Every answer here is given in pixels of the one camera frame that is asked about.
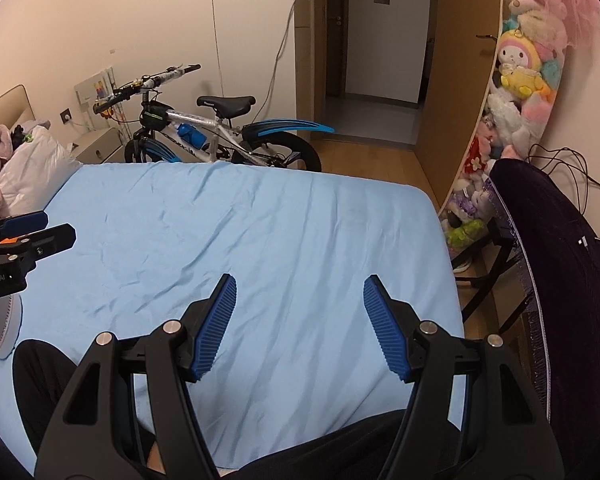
bicycle wheel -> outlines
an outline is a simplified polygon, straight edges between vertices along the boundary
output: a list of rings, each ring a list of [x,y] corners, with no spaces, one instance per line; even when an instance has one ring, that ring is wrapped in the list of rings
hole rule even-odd
[[[182,162],[180,158],[155,139],[130,140],[125,146],[125,162]]]
[[[289,132],[278,132],[247,142],[253,154],[262,158],[268,166],[306,170],[320,173],[320,156],[306,140]],[[239,152],[231,158],[234,164],[250,164]]]

wooden floor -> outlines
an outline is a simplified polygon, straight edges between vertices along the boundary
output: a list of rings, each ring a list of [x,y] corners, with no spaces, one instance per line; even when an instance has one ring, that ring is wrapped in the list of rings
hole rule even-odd
[[[408,184],[427,193],[436,210],[438,209],[438,202],[415,153],[384,146],[323,139],[312,140],[312,145],[320,155],[325,173]],[[484,263],[477,260],[462,276],[481,276],[485,272]],[[465,306],[474,294],[475,290],[460,286],[458,297],[461,306]],[[470,339],[481,339],[497,328],[495,305],[491,296],[464,324],[465,335]]]
[[[325,173],[408,184],[423,190],[438,209],[436,197],[415,153],[384,146],[323,139],[312,140],[312,145],[320,155]]]

bicycle seat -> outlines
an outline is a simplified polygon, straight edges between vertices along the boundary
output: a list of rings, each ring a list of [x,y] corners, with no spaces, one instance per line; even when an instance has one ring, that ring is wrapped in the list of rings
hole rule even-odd
[[[213,108],[219,119],[234,119],[248,114],[254,104],[256,104],[256,98],[251,95],[245,97],[203,95],[198,98],[198,106]]]

white wall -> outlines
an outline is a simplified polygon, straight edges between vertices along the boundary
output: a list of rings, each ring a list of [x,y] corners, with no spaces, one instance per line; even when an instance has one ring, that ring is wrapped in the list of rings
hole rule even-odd
[[[418,102],[429,0],[349,0],[347,92]]]
[[[264,100],[291,1],[215,0],[225,95]],[[180,63],[200,63],[202,70],[171,82],[160,98],[209,115],[195,100],[221,94],[211,0],[0,1],[0,95],[23,84],[35,115],[51,119],[63,144],[81,133],[59,117],[69,107],[82,121],[76,83],[108,66],[122,84]],[[295,102],[291,34],[269,116],[295,116]],[[139,98],[127,102],[127,119],[139,109]]]
[[[589,163],[590,176],[600,182],[600,38],[593,48],[568,52],[554,111],[541,142],[550,150],[568,146],[581,152]],[[571,174],[558,169],[552,178],[575,203]],[[584,181],[579,181],[582,197]],[[600,237],[599,189],[591,188],[585,218]]]

door handle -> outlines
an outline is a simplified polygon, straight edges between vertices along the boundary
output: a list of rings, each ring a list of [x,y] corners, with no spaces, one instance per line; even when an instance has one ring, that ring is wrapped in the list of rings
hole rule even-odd
[[[491,34],[476,34],[475,37],[479,40],[493,40],[496,43],[498,42],[498,38],[492,36]]]

